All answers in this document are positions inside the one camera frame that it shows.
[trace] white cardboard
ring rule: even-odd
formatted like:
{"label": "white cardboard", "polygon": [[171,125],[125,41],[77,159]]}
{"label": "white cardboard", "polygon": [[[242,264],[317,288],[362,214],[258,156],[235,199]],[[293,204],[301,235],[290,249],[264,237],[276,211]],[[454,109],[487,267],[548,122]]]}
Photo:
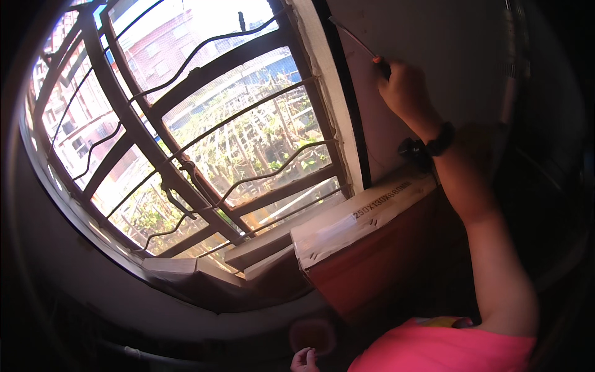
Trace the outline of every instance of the white cardboard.
{"label": "white cardboard", "polygon": [[378,230],[435,188],[431,174],[402,167],[379,185],[294,227],[291,236],[300,265],[307,269]]}

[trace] black wristwatch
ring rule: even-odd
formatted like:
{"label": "black wristwatch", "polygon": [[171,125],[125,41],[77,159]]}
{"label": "black wristwatch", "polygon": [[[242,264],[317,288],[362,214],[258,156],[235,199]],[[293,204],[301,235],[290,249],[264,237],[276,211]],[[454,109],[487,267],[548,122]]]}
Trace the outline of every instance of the black wristwatch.
{"label": "black wristwatch", "polygon": [[452,145],[454,139],[455,127],[451,122],[447,121],[440,126],[440,134],[438,135],[438,138],[428,141],[425,149],[431,157],[439,157]]}

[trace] window pane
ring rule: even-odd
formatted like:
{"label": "window pane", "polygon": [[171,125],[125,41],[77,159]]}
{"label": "window pane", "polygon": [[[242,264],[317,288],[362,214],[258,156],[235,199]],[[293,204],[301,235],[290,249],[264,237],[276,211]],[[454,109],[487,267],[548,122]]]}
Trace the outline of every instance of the window pane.
{"label": "window pane", "polygon": [[[289,213],[298,210],[299,208],[303,207],[304,205],[313,202],[319,199],[321,196],[328,194],[329,192],[336,190],[339,188],[339,183],[337,181],[337,177],[332,177],[327,180],[322,181],[321,183],[310,187],[309,189],[300,191],[298,193],[293,194],[292,196],[288,196],[284,199],[279,200],[273,204],[269,204],[266,207],[263,207],[259,210],[251,212],[242,216],[242,220],[248,224],[252,229],[257,229],[262,225],[270,223],[273,220],[276,220],[279,217],[284,215],[288,215]],[[327,199],[331,198],[344,198],[341,192],[336,192],[332,196],[329,196]],[[304,211],[310,210],[312,208],[316,208],[318,204],[312,204],[310,207],[305,208],[302,211],[293,214],[284,220],[275,223],[266,229],[262,229],[259,233],[261,234],[269,229],[272,229],[279,224],[289,221],[291,218],[303,213]]]}
{"label": "window pane", "polygon": [[[227,243],[228,240],[221,234],[215,233],[210,237],[206,238],[205,240],[201,241],[197,245],[185,250],[184,252],[174,256],[173,258],[194,258],[202,255],[205,252],[208,252],[220,245]],[[230,273],[235,273],[237,270],[234,269],[232,266],[229,266],[225,263],[225,252],[229,251],[231,248],[234,248],[233,244],[226,246],[223,249],[218,250],[208,256],[201,258],[201,260],[209,261],[211,264],[222,268],[223,270],[227,270]]]}
{"label": "window pane", "polygon": [[91,201],[101,213],[108,215],[153,169],[139,148],[133,145],[99,185]]}
{"label": "window pane", "polygon": [[[223,107],[233,105],[229,102],[236,99],[224,101]],[[203,123],[200,119],[205,117],[210,126],[212,122],[207,121],[210,118],[207,114],[194,114],[190,124],[177,132],[178,138],[189,141],[194,133],[186,135],[184,131],[196,130]],[[224,195],[236,181],[270,174],[303,145],[323,139],[306,90],[299,87],[211,133],[190,147],[186,154],[215,190]],[[275,177],[239,185],[226,203],[240,205],[330,163],[326,145],[308,148]]]}
{"label": "window pane", "polygon": [[[61,72],[42,116],[50,140],[58,129],[74,91],[90,67],[84,43],[81,42]],[[111,135],[118,122],[119,118],[111,109],[95,72],[92,71],[80,84],[79,91],[64,115],[54,143],[58,158],[71,177],[82,174],[87,168],[89,156],[91,157],[89,171],[76,181],[81,188],[87,185],[99,163],[124,133],[124,129],[120,128],[112,139],[97,146],[91,153],[89,149],[94,143]]]}
{"label": "window pane", "polygon": [[223,119],[301,80],[284,46],[217,77],[171,109],[163,121],[184,146]]}
{"label": "window pane", "polygon": [[[78,16],[79,12],[70,11],[64,13],[62,17],[60,17],[52,33],[48,36],[47,40],[42,46],[42,52],[44,54],[50,55],[58,51],[64,41],[64,38],[72,29],[72,26],[76,22]],[[45,76],[48,73],[48,69],[48,65],[41,58],[37,60],[35,66],[33,67],[31,81],[33,83],[33,91],[35,92],[36,98],[39,96],[39,91],[41,90]]]}
{"label": "window pane", "polygon": [[[121,207],[109,218],[110,222],[124,234],[144,247],[151,234],[172,230],[182,217],[182,212],[167,199],[161,190],[161,175],[157,173],[145,182]],[[188,208],[184,200],[172,193]],[[196,220],[184,218],[180,227],[173,233],[156,236],[151,239],[147,250],[158,255],[181,242],[188,236],[204,229],[208,223],[199,215]]]}
{"label": "window pane", "polygon": [[[155,3],[154,0],[140,0],[132,4],[117,20],[114,30],[119,34],[136,17]],[[163,84],[173,77],[188,56],[188,45],[193,50],[202,41],[213,36],[240,32],[238,13],[244,15],[246,30],[255,29],[273,16],[266,0],[226,0],[181,2],[165,0],[144,15],[119,39],[119,43],[131,70],[143,90]],[[255,37],[277,28],[275,22],[264,30],[231,39],[216,40],[204,46],[190,61],[178,80],[159,92],[147,96],[149,102],[159,97],[188,76],[188,72],[202,67],[221,54]],[[170,69],[159,75],[155,66],[165,61]]]}

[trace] window frame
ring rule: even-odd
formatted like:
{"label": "window frame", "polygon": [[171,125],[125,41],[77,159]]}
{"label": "window frame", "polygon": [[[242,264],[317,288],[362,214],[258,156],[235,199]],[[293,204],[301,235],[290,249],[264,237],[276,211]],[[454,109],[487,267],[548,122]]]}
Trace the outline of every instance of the window frame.
{"label": "window frame", "polygon": [[[293,13],[289,10],[290,8],[288,5],[282,4],[279,0],[269,0],[269,5],[271,6],[274,14],[285,10],[284,13],[280,14],[275,19],[278,24],[277,30],[256,37],[217,57],[201,68],[201,73],[190,74],[179,84],[170,89],[165,95],[159,98],[159,100],[154,102],[153,105],[149,104],[146,96],[141,96],[139,99],[136,99],[140,109],[144,113],[147,120],[151,123],[157,134],[160,135],[160,137],[164,140],[164,143],[173,153],[178,153],[180,152],[181,147],[164,124],[162,120],[163,115],[169,112],[169,110],[175,107],[175,105],[177,105],[179,102],[186,99],[189,95],[196,92],[202,86],[205,86],[210,81],[225,74],[232,68],[242,65],[251,59],[254,59],[281,46],[287,46],[290,49],[298,72],[302,76],[302,81],[292,85],[291,88],[294,89],[298,86],[304,86],[306,93],[310,98],[312,110],[318,119],[318,124],[325,141],[332,141],[327,144],[327,149],[331,158],[331,164],[305,177],[293,181],[288,185],[281,186],[277,189],[274,189],[273,191],[254,198],[247,203],[235,207],[231,207],[224,202],[217,204],[218,208],[220,208],[225,215],[227,215],[237,226],[243,230],[244,234],[241,235],[234,228],[232,228],[231,225],[225,222],[225,220],[223,220],[223,218],[221,218],[221,216],[215,210],[207,209],[209,206],[211,206],[209,201],[215,201],[216,203],[219,203],[221,202],[221,197],[211,186],[211,184],[204,178],[196,166],[191,161],[189,161],[188,156],[185,155],[184,152],[180,152],[175,157],[175,159],[177,159],[180,164],[188,169],[192,179],[192,184],[181,176],[181,172],[176,169],[171,161],[168,161],[161,148],[153,140],[152,136],[141,122],[139,116],[127,103],[128,100],[122,91],[120,83],[117,81],[111,65],[104,57],[105,51],[100,40],[101,36],[106,36],[108,41],[108,47],[106,50],[111,51],[115,63],[118,65],[118,69],[130,92],[133,95],[141,93],[142,89],[138,85],[129,64],[127,63],[127,58],[117,41],[117,35],[115,34],[111,20],[109,19],[108,12],[116,2],[117,1],[110,1],[100,13],[102,27],[99,30],[97,30],[95,27],[95,22],[93,21],[93,11],[97,6],[101,5],[101,3],[98,1],[93,1],[86,3],[85,6],[81,7],[77,21],[73,25],[68,35],[65,37],[59,50],[52,56],[53,58],[49,66],[49,71],[46,74],[44,84],[42,85],[35,109],[33,111],[33,126],[34,128],[40,129],[42,131],[41,133],[45,133],[45,128],[43,128],[40,116],[43,114],[43,109],[45,108],[46,103],[49,101],[53,85],[58,80],[61,71],[64,68],[64,65],[60,63],[60,61],[67,60],[69,55],[74,52],[78,42],[75,41],[72,43],[72,46],[70,45],[75,37],[77,40],[83,39],[91,61],[91,69],[95,71],[101,89],[108,98],[112,109],[123,122],[126,131],[106,154],[104,160],[98,165],[95,173],[90,178],[85,189],[83,190],[81,190],[78,184],[76,184],[72,177],[70,177],[64,165],[56,155],[47,136],[42,135],[40,137],[42,148],[48,155],[48,162],[53,166],[54,169],[56,169],[58,177],[65,184],[71,196],[81,204],[81,206],[99,223],[102,228],[105,228],[107,231],[109,231],[120,243],[124,244],[127,248],[136,252],[141,257],[153,257],[152,254],[139,247],[136,242],[132,241],[115,225],[113,225],[106,218],[106,216],[103,215],[103,213],[99,212],[97,207],[95,207],[90,199],[95,193],[95,190],[97,190],[101,184],[101,181],[103,181],[103,179],[108,175],[116,163],[134,144],[139,147],[140,151],[145,155],[149,162],[155,168],[159,169],[159,173],[161,174],[164,182],[167,179],[167,186],[169,188],[175,190],[194,210],[204,210],[199,214],[208,223],[208,227],[188,236],[180,243],[168,248],[165,252],[162,252],[156,257],[171,258],[204,240],[205,237],[217,232],[228,239],[230,244],[232,243],[238,247],[241,243],[249,241],[249,237],[254,237],[255,232],[259,230],[250,229],[241,219],[241,216],[266,205],[272,204],[273,202],[279,201],[287,196],[293,195],[299,191],[305,190],[308,187],[316,185],[322,180],[329,179],[334,176],[337,177],[340,186],[334,192],[341,191],[346,198],[351,196],[351,190],[349,189],[349,185],[346,183],[345,167],[343,159],[340,156],[339,146],[336,141],[332,141],[334,138],[334,129],[329,125],[328,122],[328,115],[321,99],[321,88],[318,81],[312,75],[312,69],[309,65],[309,60],[306,57],[305,48],[303,47],[303,43],[297,31],[296,21],[293,18]],[[282,93],[283,90],[270,95],[266,97],[266,101],[274,99]],[[285,241],[279,244],[278,250],[286,247],[286,244],[284,243]]]}

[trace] rusty window frame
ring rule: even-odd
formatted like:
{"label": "rusty window frame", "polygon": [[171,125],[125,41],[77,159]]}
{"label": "rusty window frame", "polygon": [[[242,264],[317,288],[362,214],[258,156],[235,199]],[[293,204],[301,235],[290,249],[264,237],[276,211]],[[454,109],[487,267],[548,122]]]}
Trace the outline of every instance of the rusty window frame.
{"label": "rusty window frame", "polygon": [[[180,225],[184,218],[186,218],[187,216],[190,216],[191,218],[191,215],[194,213],[199,214],[202,218],[204,218],[205,221],[208,223],[208,226],[204,229],[200,229],[200,231],[188,236],[181,242],[168,248],[166,251],[157,255],[157,257],[171,258],[176,254],[179,254],[185,251],[186,249],[192,247],[193,245],[199,243],[200,241],[203,241],[206,237],[216,232],[221,233],[228,240],[228,242],[201,254],[199,257],[210,255],[218,251],[219,249],[225,248],[226,246],[229,246],[231,244],[241,244],[247,238],[254,237],[257,232],[263,230],[264,228],[278,221],[281,221],[287,218],[288,216],[297,213],[309,207],[310,205],[313,205],[315,202],[318,201],[308,203],[296,211],[286,214],[280,218],[276,218],[272,222],[269,222],[266,225],[263,225],[253,230],[250,229],[248,225],[244,223],[244,221],[241,219],[241,216],[259,208],[262,208],[266,205],[277,202],[287,196],[294,195],[297,192],[305,190],[331,177],[337,177],[339,187],[331,193],[324,195],[321,199],[334,195],[336,192],[339,191],[341,191],[345,197],[350,197],[349,185],[346,183],[344,171],[345,167],[343,166],[343,160],[339,155],[340,152],[338,144],[333,139],[334,130],[329,125],[328,115],[325,110],[324,104],[320,98],[320,86],[316,78],[312,75],[312,69],[309,65],[309,60],[306,57],[305,48],[303,47],[301,38],[297,32],[296,22],[293,18],[291,8],[287,4],[281,3],[279,0],[268,1],[273,13],[275,14],[273,18],[278,24],[277,30],[271,31],[267,34],[252,39],[232,49],[231,51],[228,51],[227,53],[217,57],[215,60],[207,63],[207,65],[201,68],[199,73],[189,74],[187,78],[180,81],[177,85],[175,85],[172,89],[170,89],[166,94],[160,97],[159,100],[154,102],[152,105],[149,104],[149,102],[146,99],[146,94],[148,94],[148,92],[151,89],[148,89],[144,92],[141,90],[141,88],[136,82],[136,79],[134,78],[132,71],[130,70],[124,52],[121,49],[120,44],[117,42],[117,39],[128,28],[130,28],[132,24],[137,22],[152,8],[160,4],[162,0],[157,1],[147,10],[145,10],[140,16],[133,20],[133,22],[130,25],[128,25],[122,32],[120,32],[119,35],[115,34],[111,20],[108,16],[108,11],[113,7],[117,0],[108,1],[107,3],[105,2],[105,0],[94,0],[86,4],[81,4],[81,6],[77,8],[77,11],[79,11],[80,14],[77,18],[75,25],[70,30],[67,37],[64,39],[65,41],[60,46],[60,49],[52,56],[49,71],[46,75],[46,80],[44,81],[44,84],[39,94],[39,97],[41,99],[38,98],[33,114],[34,128],[37,127],[38,129],[41,129],[41,132],[37,132],[45,132],[45,128],[43,128],[40,116],[41,114],[43,114],[43,109],[49,99],[49,94],[51,93],[51,90],[53,89],[55,82],[60,76],[60,73],[62,71],[60,67],[64,68],[63,62],[68,58],[68,53],[72,53],[70,49],[74,49],[78,45],[78,43],[75,42],[72,43],[72,47],[68,47],[69,45],[71,45],[71,42],[75,39],[75,37],[77,40],[81,39],[85,42],[87,53],[91,61],[91,70],[95,71],[97,80],[102,90],[104,91],[106,98],[112,106],[113,111],[120,118],[120,122],[118,124],[118,127],[116,128],[116,131],[110,136],[115,135],[118,132],[120,126],[122,125],[126,128],[126,131],[106,154],[105,158],[100,163],[98,168],[95,170],[95,173],[90,178],[84,190],[81,190],[79,186],[74,182],[84,173],[77,177],[70,177],[67,170],[65,169],[62,162],[59,160],[54,151],[53,140],[52,142],[50,142],[47,136],[40,136],[42,147],[48,154],[48,161],[56,169],[58,176],[64,182],[67,190],[71,193],[71,196],[81,203],[83,208],[91,215],[91,217],[93,217],[99,223],[100,227],[106,229],[122,244],[124,244],[132,251],[138,253],[142,257],[153,256],[152,254],[149,254],[146,251],[146,247],[148,246],[150,239],[152,239],[155,236],[166,235],[168,233],[174,232],[175,230],[177,230],[177,226]],[[107,5],[100,13],[102,27],[98,30],[93,19],[93,12],[94,10],[96,10],[98,6],[104,4]],[[105,50],[100,41],[100,37],[102,36],[105,36],[108,41],[108,46],[105,48]],[[231,69],[239,65],[242,65],[247,61],[250,61],[251,59],[254,59],[268,51],[271,51],[281,46],[287,46],[289,48],[297,66],[298,72],[302,77],[301,82],[293,84],[279,92],[276,92],[263,98],[262,100],[254,103],[253,105],[223,120],[216,126],[209,129],[207,132],[203,133],[202,135],[188,143],[187,145],[184,145],[184,147],[180,147],[180,145],[171,135],[167,126],[164,124],[162,116],[165,113],[169,112],[169,110],[175,107],[178,103],[186,99],[192,93],[196,92],[202,86],[208,84],[213,79],[216,79],[217,77],[223,75],[224,73],[230,71]],[[124,79],[124,82],[133,95],[132,99],[128,100],[126,98],[120,86],[120,83],[115,78],[115,74],[112,71],[109,62],[105,58],[105,52],[107,50],[111,50],[112,56],[114,57],[116,65],[118,65],[118,69]],[[187,63],[192,58],[192,55],[193,54],[191,54],[191,56],[188,57],[185,63]],[[264,102],[268,102],[271,99],[274,99],[275,97],[278,97],[279,95],[289,90],[295,89],[299,86],[304,86],[306,93],[310,98],[312,109],[314,111],[314,114],[316,115],[316,118],[318,119],[318,124],[324,137],[324,141],[310,143],[306,146],[297,149],[295,153],[292,155],[292,157],[289,158],[283,164],[283,166],[276,172],[236,182],[234,185],[231,186],[228,192],[223,197],[221,197],[217,193],[217,191],[211,186],[211,184],[204,178],[202,173],[196,168],[194,163],[192,163],[189,160],[189,157],[184,153],[184,151],[187,150],[190,146],[200,141],[202,138],[208,136],[215,130],[225,126],[233,119],[248,112],[252,108],[257,107],[258,105],[261,105]],[[161,148],[157,145],[157,143],[153,140],[152,136],[148,133],[143,123],[140,121],[139,116],[131,107],[131,103],[133,101],[136,101],[138,103],[141,111],[144,113],[151,125],[153,125],[153,128],[155,129],[157,134],[163,139],[164,143],[170,149],[170,151],[173,152],[173,154],[170,157],[166,157]],[[104,216],[103,213],[101,213],[97,209],[97,207],[93,205],[90,199],[99,187],[99,185],[101,184],[101,182],[103,181],[103,179],[108,175],[108,173],[116,165],[116,163],[134,144],[138,146],[138,148],[147,158],[149,163],[153,165],[154,171],[151,172],[149,176],[145,177],[145,179],[140,184],[138,184],[111,211],[111,213],[109,213],[107,216]],[[278,187],[261,196],[258,196],[244,204],[231,207],[225,203],[225,198],[233,189],[235,189],[235,187],[238,184],[248,182],[253,179],[263,179],[274,176],[285,166],[287,166],[291,162],[291,160],[293,160],[301,151],[310,146],[321,144],[327,145],[327,149],[331,158],[331,164],[307,176],[301,177],[293,182],[290,182],[287,185]],[[181,164],[180,171],[178,171],[172,163],[173,159],[176,159]],[[181,175],[181,170],[186,170],[188,172],[194,187]],[[145,248],[143,249],[139,247],[136,242],[132,241],[128,236],[122,233],[108,219],[111,216],[111,214],[115,210],[117,210],[117,208],[123,202],[125,202],[136,189],[138,189],[138,187],[140,187],[145,181],[147,181],[151,176],[153,176],[157,172],[161,174],[162,179],[164,181],[162,188],[167,192],[169,192],[169,190],[175,190],[191,206],[192,211],[185,211],[186,213],[182,211],[183,216],[179,220],[176,229],[173,229],[169,232],[161,232],[150,235],[146,241]],[[231,225],[229,225],[225,220],[223,220],[221,216],[219,216],[219,214],[216,212],[215,208],[220,208],[220,210],[225,215],[227,215],[240,229],[242,229],[244,234],[241,235],[240,233],[238,233],[238,231],[232,228]]]}

